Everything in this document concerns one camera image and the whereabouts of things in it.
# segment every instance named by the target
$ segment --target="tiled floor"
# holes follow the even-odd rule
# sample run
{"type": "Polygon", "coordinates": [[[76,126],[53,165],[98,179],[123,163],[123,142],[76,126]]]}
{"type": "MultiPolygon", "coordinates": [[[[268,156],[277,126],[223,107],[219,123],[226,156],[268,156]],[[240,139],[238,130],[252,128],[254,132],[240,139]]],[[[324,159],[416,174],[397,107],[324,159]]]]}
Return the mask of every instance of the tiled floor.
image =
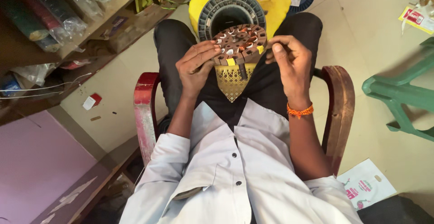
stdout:
{"type": "MultiPolygon", "coordinates": [[[[434,202],[428,197],[434,194],[434,142],[390,132],[385,124],[393,117],[387,107],[366,97],[361,90],[368,77],[402,63],[430,37],[413,27],[406,27],[401,35],[398,17],[408,3],[409,0],[315,0],[307,11],[320,17],[324,25],[316,66],[343,66],[355,87],[355,114],[340,173],[370,158],[398,193],[411,193],[416,202],[434,214],[434,202]]],[[[187,7],[179,8],[171,18],[189,23],[187,7]]],[[[152,31],[144,35],[61,104],[106,151],[136,133],[132,107],[134,85],[142,72],[158,71],[152,35],[152,31]],[[102,105],[85,111],[82,103],[93,92],[102,96],[102,105]],[[101,119],[90,121],[95,116],[101,119]]],[[[425,77],[432,79],[433,74],[425,77]]],[[[434,84],[427,79],[417,82],[424,87],[434,84]]],[[[322,138],[328,110],[327,86],[314,78],[310,94],[318,135],[322,138]]],[[[160,90],[156,105],[157,117],[165,115],[167,109],[160,90]]],[[[415,125],[429,128],[434,122],[423,120],[415,125]]]]}

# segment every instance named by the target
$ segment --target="hand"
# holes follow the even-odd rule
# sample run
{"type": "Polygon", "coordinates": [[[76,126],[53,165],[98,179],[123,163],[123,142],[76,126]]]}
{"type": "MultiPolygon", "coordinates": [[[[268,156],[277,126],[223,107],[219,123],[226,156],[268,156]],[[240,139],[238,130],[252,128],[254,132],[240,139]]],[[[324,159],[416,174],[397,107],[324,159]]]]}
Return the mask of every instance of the hand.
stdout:
{"type": "Polygon", "coordinates": [[[277,61],[283,91],[293,110],[305,110],[310,106],[310,66],[312,52],[294,36],[275,36],[268,41],[267,64],[277,61]]]}
{"type": "Polygon", "coordinates": [[[182,82],[182,94],[197,98],[207,81],[208,74],[214,66],[210,59],[221,52],[214,40],[207,40],[193,45],[185,55],[176,62],[179,78],[182,82]]]}

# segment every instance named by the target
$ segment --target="green plastic chair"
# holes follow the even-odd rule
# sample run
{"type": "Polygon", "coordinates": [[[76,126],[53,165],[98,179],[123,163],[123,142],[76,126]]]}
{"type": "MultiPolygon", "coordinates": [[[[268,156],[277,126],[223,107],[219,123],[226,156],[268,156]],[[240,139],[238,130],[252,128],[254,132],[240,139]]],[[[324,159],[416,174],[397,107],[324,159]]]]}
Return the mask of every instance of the green plastic chair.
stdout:
{"type": "Polygon", "coordinates": [[[392,112],[396,121],[387,124],[390,131],[403,131],[434,141],[434,127],[428,130],[415,129],[401,106],[412,105],[434,112],[434,90],[410,85],[413,79],[434,66],[434,37],[428,38],[420,45],[428,54],[423,60],[396,77],[374,75],[363,83],[362,90],[367,96],[384,102],[392,112]]]}

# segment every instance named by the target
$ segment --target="copper coil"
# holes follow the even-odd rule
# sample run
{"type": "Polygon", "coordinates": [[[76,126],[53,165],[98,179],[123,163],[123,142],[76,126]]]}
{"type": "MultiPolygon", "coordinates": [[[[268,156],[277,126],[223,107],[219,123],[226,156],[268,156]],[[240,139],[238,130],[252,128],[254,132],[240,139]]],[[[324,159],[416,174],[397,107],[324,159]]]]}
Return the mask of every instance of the copper coil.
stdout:
{"type": "Polygon", "coordinates": [[[240,45],[240,47],[238,48],[238,52],[243,52],[247,47],[249,47],[250,45],[253,44],[253,42],[255,42],[255,39],[257,38],[257,36],[256,36],[255,31],[253,31],[252,29],[247,30],[246,27],[242,28],[241,30],[238,30],[238,32],[240,32],[240,33],[246,32],[250,36],[250,39],[248,39],[245,44],[240,45]]]}

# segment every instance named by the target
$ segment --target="person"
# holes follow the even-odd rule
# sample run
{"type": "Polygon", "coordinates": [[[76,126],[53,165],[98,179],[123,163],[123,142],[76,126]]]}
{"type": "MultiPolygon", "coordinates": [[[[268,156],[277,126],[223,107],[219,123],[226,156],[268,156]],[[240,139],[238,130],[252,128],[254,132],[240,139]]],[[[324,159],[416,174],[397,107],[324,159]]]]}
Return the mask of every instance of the person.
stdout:
{"type": "Polygon", "coordinates": [[[233,102],[217,85],[214,41],[182,22],[155,28],[161,88],[171,117],[121,224],[340,223],[360,218],[316,134],[309,87],[323,25],[287,17],[233,102]]]}

